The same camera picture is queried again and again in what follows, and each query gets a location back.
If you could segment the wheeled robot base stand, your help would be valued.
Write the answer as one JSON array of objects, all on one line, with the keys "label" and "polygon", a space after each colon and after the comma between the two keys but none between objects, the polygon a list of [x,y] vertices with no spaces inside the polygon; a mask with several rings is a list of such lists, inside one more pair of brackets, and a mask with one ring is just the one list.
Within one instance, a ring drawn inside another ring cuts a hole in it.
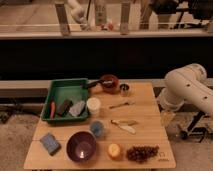
[{"label": "wheeled robot base stand", "polygon": [[207,133],[205,127],[197,127],[198,122],[205,116],[203,111],[199,111],[193,116],[191,123],[186,129],[179,127],[179,136],[182,140],[187,140],[190,136],[200,136],[199,143],[201,143]]}]

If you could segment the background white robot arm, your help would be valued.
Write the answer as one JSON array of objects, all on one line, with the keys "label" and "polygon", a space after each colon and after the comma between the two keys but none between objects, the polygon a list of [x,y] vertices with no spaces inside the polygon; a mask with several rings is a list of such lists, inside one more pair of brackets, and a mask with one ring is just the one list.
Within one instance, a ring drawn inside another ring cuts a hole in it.
[{"label": "background white robot arm", "polygon": [[68,6],[71,9],[71,16],[74,21],[80,25],[82,30],[89,31],[90,25],[85,17],[85,10],[77,0],[67,0]]}]

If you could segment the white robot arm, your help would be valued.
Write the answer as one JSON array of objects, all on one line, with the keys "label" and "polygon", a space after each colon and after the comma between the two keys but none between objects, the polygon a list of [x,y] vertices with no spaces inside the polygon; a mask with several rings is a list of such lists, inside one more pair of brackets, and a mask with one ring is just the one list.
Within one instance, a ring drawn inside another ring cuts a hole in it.
[{"label": "white robot arm", "polygon": [[165,76],[165,87],[157,100],[167,111],[178,111],[185,101],[213,117],[213,90],[204,81],[206,69],[197,63],[174,69]]}]

